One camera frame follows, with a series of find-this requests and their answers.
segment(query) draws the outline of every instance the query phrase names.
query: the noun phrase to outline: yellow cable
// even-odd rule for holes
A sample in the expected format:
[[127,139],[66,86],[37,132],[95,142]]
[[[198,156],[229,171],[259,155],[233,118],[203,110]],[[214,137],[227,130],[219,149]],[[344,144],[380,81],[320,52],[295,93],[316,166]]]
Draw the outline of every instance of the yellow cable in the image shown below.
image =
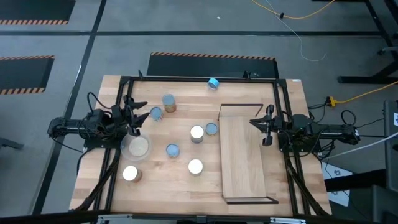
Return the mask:
[[395,84],[397,84],[397,83],[398,83],[398,81],[393,82],[393,83],[391,83],[391,84],[388,84],[388,85],[386,85],[386,86],[384,86],[384,87],[382,87],[382,88],[378,88],[377,90],[372,90],[372,91],[369,91],[369,92],[367,92],[367,93],[363,93],[363,94],[361,94],[361,95],[359,95],[359,96],[352,97],[351,99],[348,99],[348,100],[345,100],[345,101],[334,100],[334,102],[335,102],[335,104],[337,104],[337,103],[348,103],[348,102],[350,102],[350,101],[352,101],[352,100],[358,99],[359,97],[362,97],[362,96],[365,96],[365,95],[368,95],[368,94],[371,94],[371,93],[374,93],[374,92],[383,90],[383,89],[388,88],[388,87],[390,87],[390,86],[392,86],[392,85],[395,85]]
[[[279,14],[278,12],[275,12],[275,11],[273,11],[273,10],[271,10],[271,9],[269,9],[269,8],[267,8],[267,7],[265,7],[265,6],[263,6],[262,4],[256,2],[255,0],[251,0],[251,1],[252,1],[254,4],[256,4],[256,5],[260,6],[260,7],[262,7],[263,9],[267,9],[268,11],[274,13],[275,15],[280,16],[280,14]],[[309,15],[306,15],[306,16],[303,16],[303,17],[291,17],[291,16],[286,16],[286,15],[284,15],[284,18],[286,17],[286,18],[289,18],[289,19],[306,19],[306,18],[309,18],[309,17],[311,17],[311,16],[317,14],[318,12],[320,12],[320,11],[326,9],[328,6],[330,6],[331,3],[335,2],[335,1],[336,1],[336,0],[331,0],[326,6],[323,6],[323,7],[320,8],[319,10],[317,10],[317,11],[315,11],[315,12],[309,14]]]

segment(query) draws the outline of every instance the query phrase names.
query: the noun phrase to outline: white cylinder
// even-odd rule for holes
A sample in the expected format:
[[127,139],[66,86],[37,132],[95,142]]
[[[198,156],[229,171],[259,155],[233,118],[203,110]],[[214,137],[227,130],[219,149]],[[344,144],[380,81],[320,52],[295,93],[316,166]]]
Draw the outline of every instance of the white cylinder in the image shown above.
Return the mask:
[[141,180],[142,172],[135,166],[127,166],[123,171],[123,178],[126,181],[138,182]]
[[201,143],[203,141],[204,133],[205,131],[203,130],[203,127],[195,125],[191,128],[191,141],[197,144]]
[[203,171],[203,163],[199,159],[192,159],[188,164],[191,175],[199,176]]

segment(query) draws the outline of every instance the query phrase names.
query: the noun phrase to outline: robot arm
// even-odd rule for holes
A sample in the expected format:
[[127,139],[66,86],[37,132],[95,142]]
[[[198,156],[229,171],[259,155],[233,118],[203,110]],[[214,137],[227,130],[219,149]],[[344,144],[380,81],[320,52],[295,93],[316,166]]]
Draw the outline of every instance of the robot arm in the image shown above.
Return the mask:
[[279,115],[272,118],[273,112],[274,105],[269,105],[265,117],[250,120],[253,126],[266,134],[262,140],[263,146],[272,145],[271,132],[280,133],[279,137],[287,138],[293,147],[301,148],[303,144],[314,145],[316,139],[338,140],[352,145],[361,140],[358,130],[352,124],[318,124],[303,114],[295,114],[286,122]]
[[55,118],[51,121],[47,134],[51,138],[67,134],[79,134],[86,139],[86,147],[115,147],[128,133],[139,136],[140,128],[149,113],[140,116],[134,114],[134,109],[142,108],[147,102],[134,102],[130,96],[124,96],[124,108],[119,105],[109,111],[95,109],[82,120]]

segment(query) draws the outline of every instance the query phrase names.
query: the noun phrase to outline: white cable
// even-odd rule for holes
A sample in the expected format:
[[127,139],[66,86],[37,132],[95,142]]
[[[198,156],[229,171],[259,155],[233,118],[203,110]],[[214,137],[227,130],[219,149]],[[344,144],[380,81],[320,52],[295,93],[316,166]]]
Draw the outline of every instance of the white cable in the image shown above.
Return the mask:
[[[274,9],[274,7],[272,7],[272,4],[271,4],[268,0],[266,0],[266,1],[268,2],[269,6],[272,8],[272,10],[273,10],[274,12],[276,12],[276,10]],[[308,61],[310,61],[310,62],[319,62],[319,61],[323,60],[323,59],[326,57],[326,53],[323,55],[323,57],[322,57],[321,59],[318,59],[318,60],[308,59],[308,58],[304,57],[304,55],[303,55],[303,40],[301,39],[301,37],[300,37],[296,32],[294,32],[294,30],[293,30],[292,28],[290,28],[284,21],[282,21],[282,19],[279,19],[279,17],[278,17],[276,14],[274,14],[274,16],[275,16],[281,23],[283,23],[287,28],[289,28],[290,31],[292,31],[292,32],[298,37],[298,39],[300,40],[300,54],[301,54],[301,57],[302,57],[302,58],[304,58],[305,60],[308,60]]]
[[388,139],[393,138],[393,137],[395,137],[395,136],[397,136],[397,135],[398,135],[398,133],[392,134],[392,135],[390,135],[390,136],[388,136],[388,137],[386,137],[386,138],[384,138],[384,139],[382,139],[382,140],[380,140],[380,141],[374,142],[374,143],[372,143],[372,144],[368,144],[368,145],[366,145],[366,146],[361,146],[361,147],[359,147],[359,148],[352,149],[352,150],[349,150],[349,151],[346,151],[346,152],[342,152],[342,153],[336,154],[336,155],[334,155],[334,156],[327,157],[326,159],[331,159],[331,158],[334,158],[334,157],[342,156],[342,155],[347,154],[347,153],[351,153],[351,152],[358,151],[358,150],[360,150],[360,149],[364,149],[364,148],[366,148],[366,147],[374,146],[375,144],[379,144],[379,143],[382,143],[382,142],[384,142],[384,141],[387,141]]

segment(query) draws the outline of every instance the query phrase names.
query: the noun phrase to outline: warning stripe tape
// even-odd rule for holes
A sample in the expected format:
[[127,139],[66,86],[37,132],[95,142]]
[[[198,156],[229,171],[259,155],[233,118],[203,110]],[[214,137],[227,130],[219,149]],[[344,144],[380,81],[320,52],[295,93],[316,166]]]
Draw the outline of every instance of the warning stripe tape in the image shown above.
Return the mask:
[[3,89],[3,90],[0,90],[0,95],[42,93],[42,92],[44,92],[44,90],[45,90],[45,88]]
[[236,59],[256,59],[256,60],[275,60],[273,57],[261,56],[238,56],[238,55],[213,55],[213,54],[188,54],[170,52],[152,52],[150,55],[181,56],[181,57],[209,57],[209,58],[236,58]]
[[42,58],[55,59],[55,56],[54,55],[42,55],[42,56],[0,57],[0,60],[42,59]]
[[64,20],[0,20],[0,25],[65,25]]

